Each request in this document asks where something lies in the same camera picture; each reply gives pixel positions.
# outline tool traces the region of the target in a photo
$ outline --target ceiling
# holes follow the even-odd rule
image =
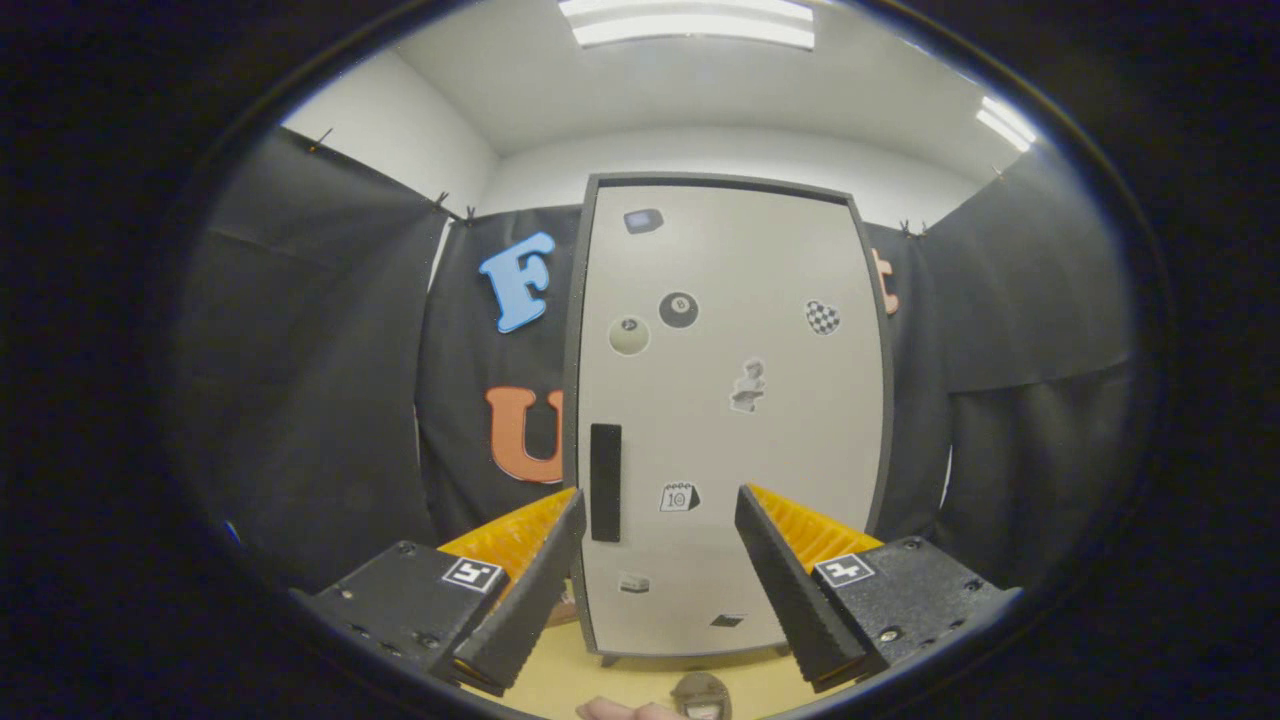
[[[500,156],[659,127],[864,142],[986,183],[1018,151],[974,119],[983,91],[859,10],[812,3],[815,50],[721,38],[581,49],[554,0],[484,0],[396,51]]]

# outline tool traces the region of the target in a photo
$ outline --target blue letter f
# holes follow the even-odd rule
[[[520,259],[532,252],[547,255],[552,250],[556,250],[556,241],[540,232],[480,264],[480,272],[489,275],[489,282],[493,283],[493,292],[498,296],[498,307],[502,310],[498,332],[509,333],[547,311],[547,301],[532,297],[525,287],[547,290],[547,283],[550,282],[547,263],[535,255],[521,268]]]

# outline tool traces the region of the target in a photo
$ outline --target ceiling light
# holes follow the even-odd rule
[[[813,50],[813,10],[785,0],[566,0],[579,45],[712,36]]]
[[[1000,133],[1000,137],[1007,140],[1019,152],[1025,152],[1036,142],[1036,135],[1030,127],[1012,110],[991,97],[983,97],[982,105],[978,110],[978,120]]]

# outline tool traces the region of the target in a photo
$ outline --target black curtain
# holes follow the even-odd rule
[[[922,240],[863,223],[881,261],[893,345],[893,443],[876,533],[884,538],[932,530],[947,475],[951,418],[943,375],[941,311]]]
[[[237,170],[187,266],[178,448],[214,521],[306,591],[434,542],[413,387],[447,215],[287,129]]]
[[[933,539],[1000,585],[1087,532],[1151,400],[1119,238],[1083,187],[1037,146],[919,241],[954,428]]]
[[[580,206],[520,210],[476,218],[449,231],[431,286],[422,329],[417,407],[424,441],[424,480],[442,539],[452,539],[522,505],[559,491],[563,482],[512,477],[490,447],[493,388],[524,388],[536,398],[525,415],[530,457],[556,455],[559,416],[548,404],[564,378],[564,319]],[[498,332],[499,305],[480,264],[547,233],[547,311],[509,333]]]

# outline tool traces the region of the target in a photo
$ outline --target white refrigerator door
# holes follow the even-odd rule
[[[867,525],[891,392],[873,277],[844,202],[599,187],[575,391],[588,503],[591,425],[621,427],[618,542],[589,529],[579,577],[598,652],[786,642],[733,528],[737,488]]]

